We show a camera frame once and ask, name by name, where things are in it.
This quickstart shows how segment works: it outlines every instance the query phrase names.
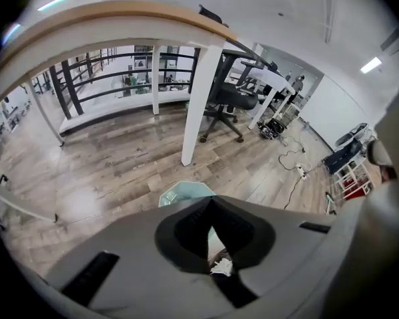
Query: light green trash can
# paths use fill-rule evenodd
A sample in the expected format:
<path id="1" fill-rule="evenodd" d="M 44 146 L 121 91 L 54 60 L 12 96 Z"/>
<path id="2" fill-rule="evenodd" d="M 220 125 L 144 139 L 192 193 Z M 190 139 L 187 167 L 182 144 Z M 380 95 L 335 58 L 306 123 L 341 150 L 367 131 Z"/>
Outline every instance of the light green trash can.
<path id="1" fill-rule="evenodd" d="M 165 207 L 172 203 L 177 203 L 185 199 L 195 199 L 197 197 L 213 196 L 215 193 L 205 184 L 201 182 L 180 181 L 160 196 L 158 207 Z M 208 239 L 217 238 L 214 228 L 212 227 L 208 233 Z"/>

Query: wooden floor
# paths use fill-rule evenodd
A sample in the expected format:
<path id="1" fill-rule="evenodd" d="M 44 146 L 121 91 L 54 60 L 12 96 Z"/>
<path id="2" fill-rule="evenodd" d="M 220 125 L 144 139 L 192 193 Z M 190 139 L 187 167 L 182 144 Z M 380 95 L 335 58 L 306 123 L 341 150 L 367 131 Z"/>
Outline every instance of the wooden floor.
<path id="1" fill-rule="evenodd" d="M 57 127 L 62 120 L 56 98 L 45 94 L 41 102 Z M 158 206 L 160 195 L 178 181 L 201 181 L 215 193 L 229 195 L 267 207 L 284 208 L 299 180 L 297 171 L 285 170 L 278 156 L 301 147 L 292 138 L 288 146 L 264 140 L 250 121 L 239 113 L 237 127 L 245 141 L 222 123 L 205 144 L 198 143 L 192 163 L 181 164 L 186 119 L 183 105 L 120 116 L 87 127 L 65 138 L 63 147 L 44 134 L 35 110 L 21 120 L 5 138 L 0 153 L 0 169 L 10 179 L 10 190 L 39 208 L 52 209 L 56 224 L 34 219 L 8 209 L 3 234 L 14 256 L 44 276 L 53 263 L 75 245 L 125 215 Z M 209 121 L 204 118 L 201 130 Z M 329 149 L 303 123 L 291 123 L 284 135 L 301 140 L 315 167 Z M 295 162 L 308 165 L 300 152 L 281 158 L 287 167 Z M 301 181 L 287 209 L 324 213 L 328 177 L 319 166 Z"/>

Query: power strip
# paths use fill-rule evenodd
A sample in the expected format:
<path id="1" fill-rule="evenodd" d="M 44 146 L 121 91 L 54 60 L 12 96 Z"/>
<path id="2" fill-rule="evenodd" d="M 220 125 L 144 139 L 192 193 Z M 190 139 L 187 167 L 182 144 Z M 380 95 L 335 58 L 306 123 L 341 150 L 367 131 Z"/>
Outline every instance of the power strip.
<path id="1" fill-rule="evenodd" d="M 307 178 L 307 176 L 306 176 L 305 171 L 302 168 L 301 164 L 300 163 L 296 163 L 295 167 L 297 168 L 297 172 L 299 173 L 301 179 L 304 181 Z"/>

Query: black cable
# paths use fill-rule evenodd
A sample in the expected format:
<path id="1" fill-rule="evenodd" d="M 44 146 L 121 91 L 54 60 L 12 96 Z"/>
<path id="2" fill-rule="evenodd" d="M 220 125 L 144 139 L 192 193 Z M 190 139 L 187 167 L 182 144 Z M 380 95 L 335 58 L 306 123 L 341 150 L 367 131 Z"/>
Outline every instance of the black cable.
<path id="1" fill-rule="evenodd" d="M 291 196 L 292 196 L 292 194 L 294 193 L 294 190 L 295 190 L 296 185 L 299 184 L 300 181 L 301 181 L 301 177 L 300 177 L 299 180 L 294 184 L 294 188 L 293 188 L 293 190 L 291 190 L 291 192 L 290 192 L 290 198 L 288 199 L 288 203 L 285 205 L 284 210 L 286 210 L 286 208 L 287 208 L 288 205 L 290 204 L 290 202 L 291 202 Z"/>
<path id="2" fill-rule="evenodd" d="M 292 167 L 291 169 L 288 169 L 285 165 L 283 165 L 283 163 L 281 162 L 281 156 L 288 156 L 288 154 L 289 154 L 290 152 L 293 152 L 294 154 L 296 154 L 297 152 L 301 152 L 302 150 L 303 150 L 303 149 L 300 149 L 300 150 L 297 150 L 296 152 L 294 152 L 293 150 L 289 150 L 289 151 L 287 151 L 286 154 L 281 154 L 281 155 L 279 155 L 279 156 L 278 156 L 278 161 L 279 161 L 279 163 L 284 167 L 285 170 L 288 170 L 288 171 L 294 170 L 294 169 L 296 168 L 295 166 Z"/>

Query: white desk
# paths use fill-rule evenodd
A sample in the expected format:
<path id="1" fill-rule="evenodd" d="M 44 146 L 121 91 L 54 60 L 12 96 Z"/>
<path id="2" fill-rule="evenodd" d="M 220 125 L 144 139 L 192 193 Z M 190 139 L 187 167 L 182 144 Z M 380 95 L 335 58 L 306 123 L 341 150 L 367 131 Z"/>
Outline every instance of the white desk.
<path id="1" fill-rule="evenodd" d="M 233 63 L 233 68 L 237 68 L 239 70 L 244 70 L 245 66 L 241 64 L 240 60 L 237 60 Z M 275 118 L 282 110 L 284 105 L 288 102 L 288 99 L 291 97 L 292 94 L 295 93 L 293 87 L 285 80 L 284 77 L 279 76 L 278 74 L 267 70 L 264 68 L 261 70 L 260 68 L 252 68 L 248 77 L 257 79 L 257 84 L 255 85 L 254 92 L 257 92 L 259 89 L 260 82 L 263 82 L 269 86 L 272 86 L 272 90 L 270 93 L 267 95 L 265 101 L 261 105 L 260 109 L 258 109 L 256 115 L 253 117 L 253 120 L 251 123 L 248 125 L 248 128 L 252 130 L 254 128 L 254 125 L 259 121 L 260 117 L 263 115 L 263 113 L 266 111 L 266 108 L 269 106 L 271 103 L 274 95 L 277 92 L 280 92 L 284 90 L 284 88 L 287 89 L 288 95 L 285 97 L 284 101 L 278 107 L 278 110 L 276 113 L 272 116 L 272 118 Z"/>

